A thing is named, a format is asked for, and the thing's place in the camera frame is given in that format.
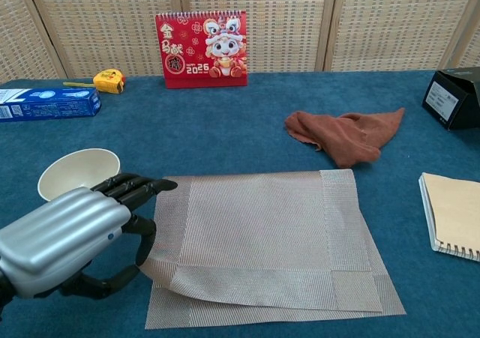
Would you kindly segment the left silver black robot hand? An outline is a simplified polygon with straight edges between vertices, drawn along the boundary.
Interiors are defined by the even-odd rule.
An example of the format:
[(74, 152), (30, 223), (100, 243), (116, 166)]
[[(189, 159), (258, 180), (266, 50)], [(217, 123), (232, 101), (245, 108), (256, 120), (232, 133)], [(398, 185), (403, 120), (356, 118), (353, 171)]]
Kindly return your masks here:
[[(92, 188), (63, 193), (2, 228), (1, 305), (53, 292), (100, 300), (122, 290), (148, 258), (157, 231), (153, 220), (135, 210), (177, 186), (168, 179), (121, 173)], [(141, 237), (135, 262), (107, 279), (85, 274), (123, 234)]]

